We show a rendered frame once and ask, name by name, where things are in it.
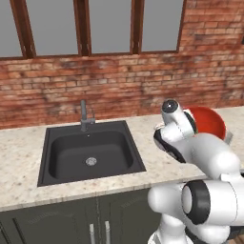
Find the dark green cabinet door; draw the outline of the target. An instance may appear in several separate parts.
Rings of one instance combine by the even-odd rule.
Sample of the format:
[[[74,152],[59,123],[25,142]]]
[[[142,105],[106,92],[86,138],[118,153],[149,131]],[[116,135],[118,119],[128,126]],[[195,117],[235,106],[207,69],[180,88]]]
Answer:
[[[148,192],[143,189],[97,198],[99,244],[106,244],[106,220],[110,221],[111,244],[148,244],[161,218],[149,207]]]
[[[0,244],[99,244],[93,199],[35,206],[0,213]]]

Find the wooden framed window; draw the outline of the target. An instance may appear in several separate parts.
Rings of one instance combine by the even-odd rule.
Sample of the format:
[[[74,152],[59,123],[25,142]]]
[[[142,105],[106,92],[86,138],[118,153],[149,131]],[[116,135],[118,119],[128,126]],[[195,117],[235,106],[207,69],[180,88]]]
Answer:
[[[177,53],[187,0],[0,0],[0,60]]]

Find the grey sink faucet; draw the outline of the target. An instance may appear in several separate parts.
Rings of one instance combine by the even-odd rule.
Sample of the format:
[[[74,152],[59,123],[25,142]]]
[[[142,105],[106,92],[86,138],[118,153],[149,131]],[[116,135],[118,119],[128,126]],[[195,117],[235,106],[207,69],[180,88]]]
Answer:
[[[87,117],[87,108],[86,108],[86,101],[82,99],[80,101],[80,124],[81,124],[81,131],[85,132],[87,130],[87,126],[95,123],[95,116],[92,118]]]

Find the black kitchen sink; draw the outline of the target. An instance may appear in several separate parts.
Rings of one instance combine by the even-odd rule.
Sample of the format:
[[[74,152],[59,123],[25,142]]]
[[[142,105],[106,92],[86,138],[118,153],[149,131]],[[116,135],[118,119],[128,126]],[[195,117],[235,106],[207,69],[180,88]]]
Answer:
[[[46,129],[39,187],[128,173],[145,166],[126,121]]]

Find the red bowl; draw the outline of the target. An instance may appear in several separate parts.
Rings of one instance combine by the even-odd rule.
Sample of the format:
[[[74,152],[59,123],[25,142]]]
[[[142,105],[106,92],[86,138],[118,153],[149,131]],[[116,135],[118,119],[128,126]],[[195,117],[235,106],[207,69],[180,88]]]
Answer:
[[[221,116],[207,107],[188,107],[183,112],[190,120],[195,133],[210,133],[224,140],[226,125]]]

